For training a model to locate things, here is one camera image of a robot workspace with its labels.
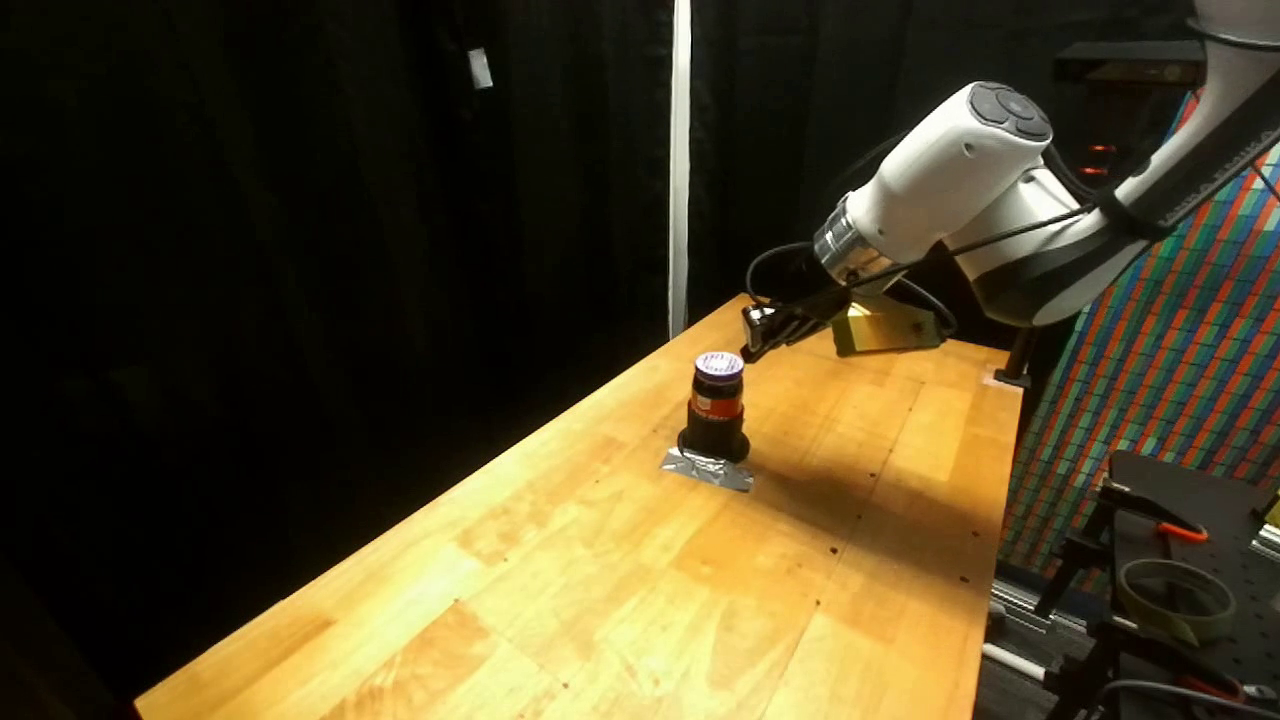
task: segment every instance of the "black cable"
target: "black cable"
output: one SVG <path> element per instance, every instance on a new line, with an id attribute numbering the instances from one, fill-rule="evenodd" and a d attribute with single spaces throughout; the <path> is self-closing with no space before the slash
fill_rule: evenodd
<path id="1" fill-rule="evenodd" d="M 1255 707 L 1255 703 L 1240 703 L 1240 700 L 1211 695 L 1211 693 L 1196 693 L 1196 688 L 1156 686 L 1156 681 L 1112 681 L 1110 688 L 1095 693 L 1091 703 L 1102 703 L 1102 700 L 1112 695 L 1112 693 L 1179 695 L 1179 700 L 1215 703 L 1215 707 L 1227 707 L 1227 714 L 1240 714 L 1240 716 L 1280 720 L 1280 714 L 1268 714 L 1268 707 Z"/>
<path id="2" fill-rule="evenodd" d="M 1255 39 L 1255 37 L 1232 37 L 1232 33 L 1221 33 L 1221 30 L 1204 30 L 1200 16 L 1187 16 L 1187 30 L 1211 46 L 1227 46 L 1227 50 L 1250 50 L 1250 52 L 1280 52 L 1278 39 Z"/>
<path id="3" fill-rule="evenodd" d="M 1280 201 L 1271 178 L 1260 164 L 1250 164 L 1255 172 L 1255 182 L 1265 182 L 1265 190 Z"/>
<path id="4" fill-rule="evenodd" d="M 1036 230 L 1052 230 L 1052 225 L 1075 219 L 1075 215 L 1086 215 L 1086 211 L 1091 211 L 1091 203 L 1079 203 L 1079 207 L 1072 207 L 1072 211 L 1060 211 L 1060 215 L 1050 215 L 1050 219 L 1036 219 L 1036 225 L 1014 230 L 1014 233 L 995 233 L 995 235 L 973 241 L 973 243 L 956 249 L 954 255 L 968 255 L 968 252 L 980 252 L 980 249 L 993 249 L 993 243 L 1029 235 L 1029 233 L 1036 233 Z"/>
<path id="5" fill-rule="evenodd" d="M 898 149 L 898 142 L 906 142 L 906 137 L 884 137 L 884 142 L 874 146 L 864 158 L 857 158 L 854 164 L 846 164 L 846 169 L 827 182 L 827 190 L 822 192 L 822 207 L 813 207 L 813 219 L 822 225 L 823 211 L 831 211 L 831 203 L 836 203 L 848 190 L 864 183 L 864 182 L 867 182 L 867 169 L 874 169 L 877 162 L 884 162 L 884 158 Z"/>
<path id="6" fill-rule="evenodd" d="M 756 267 L 759 267 L 764 262 L 781 255 L 781 252 L 799 252 L 799 249 L 809 249 L 809 243 L 804 243 L 804 241 L 796 241 L 796 243 L 774 243 L 774 249 L 764 249 L 759 255 L 752 255 L 752 266 L 748 266 L 748 271 L 745 271 L 745 292 L 748 292 L 752 299 L 759 299 L 759 296 L 756 296 Z"/>
<path id="7" fill-rule="evenodd" d="M 917 282 L 898 282 L 902 289 L 910 289 L 910 292 L 917 292 L 944 323 L 948 323 L 948 338 L 961 330 L 961 319 L 956 319 L 956 311 L 942 299 L 942 296 L 932 296 L 930 289 L 919 289 Z"/>
<path id="8" fill-rule="evenodd" d="M 1052 169 L 1052 178 L 1060 182 L 1060 183 L 1068 183 L 1068 192 L 1086 203 L 1095 190 L 1090 190 L 1075 172 L 1072 172 L 1072 164 L 1064 162 L 1064 153 L 1058 149 L 1058 146 L 1050 146 L 1043 149 L 1043 164 Z"/>

